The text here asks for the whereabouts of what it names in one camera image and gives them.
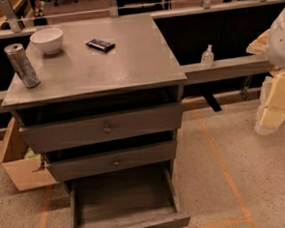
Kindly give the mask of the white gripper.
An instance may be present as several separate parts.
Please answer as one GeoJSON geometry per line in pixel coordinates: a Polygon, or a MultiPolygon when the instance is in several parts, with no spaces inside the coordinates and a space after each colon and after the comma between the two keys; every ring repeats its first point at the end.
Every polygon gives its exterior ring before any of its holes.
{"type": "MultiPolygon", "coordinates": [[[[265,54],[269,30],[250,43],[246,51],[253,55],[265,54]]],[[[255,131],[260,135],[275,133],[285,120],[285,71],[275,77],[266,76],[260,92],[255,131]]]]}

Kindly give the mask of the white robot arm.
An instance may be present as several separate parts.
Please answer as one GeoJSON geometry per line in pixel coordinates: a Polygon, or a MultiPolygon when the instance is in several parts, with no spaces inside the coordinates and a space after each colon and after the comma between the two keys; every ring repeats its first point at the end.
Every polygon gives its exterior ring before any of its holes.
{"type": "Polygon", "coordinates": [[[260,106],[257,109],[255,130],[260,135],[276,132],[285,120],[285,8],[271,27],[250,43],[247,52],[267,54],[268,61],[278,74],[267,77],[262,84],[260,106]]]}

